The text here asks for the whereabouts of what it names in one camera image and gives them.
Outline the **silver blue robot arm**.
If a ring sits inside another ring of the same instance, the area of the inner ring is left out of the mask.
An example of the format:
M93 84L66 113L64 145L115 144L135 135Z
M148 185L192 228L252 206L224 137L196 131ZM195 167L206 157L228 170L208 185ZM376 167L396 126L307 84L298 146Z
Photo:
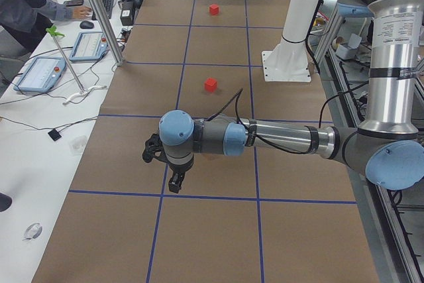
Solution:
M389 190L409 188L423 178L423 147L411 123L423 0L338 0L337 8L344 17L374 21L363 122L356 128L316 128L220 113L195 120L184 111L169 111L142 157L169 165L171 192L180 191L195 154L238 156L250 146L318 154Z

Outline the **person's hand on desk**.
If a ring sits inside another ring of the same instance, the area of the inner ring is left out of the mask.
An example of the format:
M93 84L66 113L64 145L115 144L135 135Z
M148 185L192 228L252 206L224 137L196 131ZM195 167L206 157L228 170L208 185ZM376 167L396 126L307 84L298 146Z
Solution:
M74 7L72 10L72 18L75 20L84 20L90 17L92 9L86 6Z

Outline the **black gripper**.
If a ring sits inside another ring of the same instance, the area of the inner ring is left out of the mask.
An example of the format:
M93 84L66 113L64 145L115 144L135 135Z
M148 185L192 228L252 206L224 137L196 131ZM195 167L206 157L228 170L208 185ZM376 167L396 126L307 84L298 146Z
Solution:
M192 156L189 160L181 163L168 162L168 166L172 170L173 174L168 181L168 189L172 193L178 193L184 181L184 174L193 167L194 157Z

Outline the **person's grey sleeved forearm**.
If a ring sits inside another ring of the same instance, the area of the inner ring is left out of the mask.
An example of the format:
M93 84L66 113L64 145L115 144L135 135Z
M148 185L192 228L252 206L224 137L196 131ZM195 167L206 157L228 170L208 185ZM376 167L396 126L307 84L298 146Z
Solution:
M73 9L65 5L44 0L46 3L32 7L26 0L1 0L1 25L11 29L29 33L36 23L38 14L55 21L73 18Z

